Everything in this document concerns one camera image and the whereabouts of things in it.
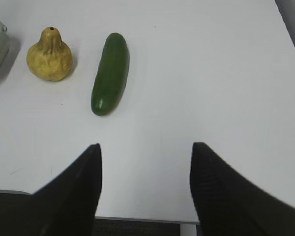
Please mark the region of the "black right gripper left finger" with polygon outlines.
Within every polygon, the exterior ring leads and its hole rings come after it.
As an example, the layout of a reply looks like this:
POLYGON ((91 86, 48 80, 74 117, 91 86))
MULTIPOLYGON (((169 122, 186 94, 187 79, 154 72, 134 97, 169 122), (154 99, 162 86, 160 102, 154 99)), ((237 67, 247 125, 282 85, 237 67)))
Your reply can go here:
POLYGON ((102 189, 100 144, 15 208, 0 213, 0 236, 89 236, 102 189))

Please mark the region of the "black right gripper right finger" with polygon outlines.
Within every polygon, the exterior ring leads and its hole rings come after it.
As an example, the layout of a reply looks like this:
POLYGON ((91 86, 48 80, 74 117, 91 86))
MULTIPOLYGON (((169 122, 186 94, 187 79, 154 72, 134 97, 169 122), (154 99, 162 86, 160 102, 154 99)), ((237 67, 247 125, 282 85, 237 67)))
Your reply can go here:
POLYGON ((247 180, 206 143, 192 146, 190 190, 205 236, 295 236, 295 208, 247 180))

